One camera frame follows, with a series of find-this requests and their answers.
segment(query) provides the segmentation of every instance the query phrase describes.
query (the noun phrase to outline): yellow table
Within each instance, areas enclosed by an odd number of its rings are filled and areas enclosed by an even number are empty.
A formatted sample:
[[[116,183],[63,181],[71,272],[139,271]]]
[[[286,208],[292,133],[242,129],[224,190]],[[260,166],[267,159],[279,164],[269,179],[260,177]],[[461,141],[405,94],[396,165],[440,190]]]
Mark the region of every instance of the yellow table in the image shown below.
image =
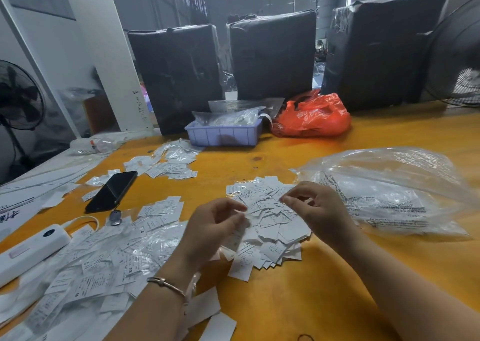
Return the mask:
[[[198,177],[187,180],[139,177],[121,202],[126,210],[181,195],[181,219],[196,206],[225,196],[225,186],[256,176],[278,176],[291,183],[289,168],[309,159],[348,149],[417,146],[447,155],[476,190],[480,187],[480,114],[458,113],[435,102],[357,114],[353,128],[336,138],[279,139],[263,134],[255,148],[208,148],[190,166]],[[108,169],[121,168],[134,156],[147,155],[165,141],[147,138],[125,144],[80,182]],[[0,243],[0,252],[53,223],[81,216],[79,187],[57,207],[36,215]],[[98,214],[103,222],[107,213]],[[478,216],[460,224],[470,241],[438,242],[419,236],[372,236],[373,240],[424,277],[480,311],[480,223]],[[217,286],[222,312],[237,321],[232,340],[387,340],[397,334],[377,309],[354,271],[315,236],[302,243],[301,262],[286,261],[275,269],[252,271],[250,280],[227,277],[231,263],[209,263],[198,284],[200,292]],[[188,340],[198,339],[207,321],[195,326]]]

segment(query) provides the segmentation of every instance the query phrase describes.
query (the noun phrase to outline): bracelet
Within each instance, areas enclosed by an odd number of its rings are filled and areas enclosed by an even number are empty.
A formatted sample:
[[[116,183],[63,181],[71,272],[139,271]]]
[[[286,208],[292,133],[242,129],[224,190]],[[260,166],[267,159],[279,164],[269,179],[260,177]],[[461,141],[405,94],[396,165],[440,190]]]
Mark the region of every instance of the bracelet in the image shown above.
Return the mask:
[[[158,284],[159,287],[167,287],[174,292],[177,292],[178,294],[181,294],[185,298],[185,293],[178,289],[177,287],[167,283],[164,278],[162,277],[148,277],[147,278],[147,283],[155,283]]]

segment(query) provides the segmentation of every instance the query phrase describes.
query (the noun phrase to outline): phone screen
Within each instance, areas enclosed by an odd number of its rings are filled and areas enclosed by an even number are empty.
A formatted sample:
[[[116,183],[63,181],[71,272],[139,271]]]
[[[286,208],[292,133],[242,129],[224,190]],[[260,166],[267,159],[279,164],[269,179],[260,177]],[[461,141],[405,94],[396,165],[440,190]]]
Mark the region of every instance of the phone screen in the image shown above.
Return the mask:
[[[85,213],[114,209],[137,177],[136,171],[114,174],[85,207]]]

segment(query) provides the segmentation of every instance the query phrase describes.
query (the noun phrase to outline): plastic basket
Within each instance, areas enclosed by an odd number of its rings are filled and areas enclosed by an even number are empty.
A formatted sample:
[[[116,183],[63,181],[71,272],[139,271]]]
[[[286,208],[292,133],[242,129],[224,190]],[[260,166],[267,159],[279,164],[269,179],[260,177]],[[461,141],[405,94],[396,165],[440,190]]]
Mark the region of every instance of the plastic basket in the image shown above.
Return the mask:
[[[185,130],[195,146],[255,146],[262,133],[262,120],[254,126],[196,126],[194,121]]]

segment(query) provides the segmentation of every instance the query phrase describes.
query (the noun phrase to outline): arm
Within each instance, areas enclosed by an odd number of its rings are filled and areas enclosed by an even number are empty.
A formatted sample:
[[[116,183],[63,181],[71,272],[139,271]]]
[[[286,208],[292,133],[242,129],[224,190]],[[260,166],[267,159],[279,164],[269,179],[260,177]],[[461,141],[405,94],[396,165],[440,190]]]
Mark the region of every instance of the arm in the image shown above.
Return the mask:
[[[199,206],[190,217],[175,251],[156,277],[185,291],[194,274],[206,264],[225,238],[243,223],[245,205],[221,198]],[[182,319],[183,296],[149,283],[112,328],[105,341],[175,339]]]
[[[308,198],[313,201],[303,202]],[[352,266],[404,341],[480,337],[480,314],[372,242],[355,226],[333,189],[302,182],[282,201]]]

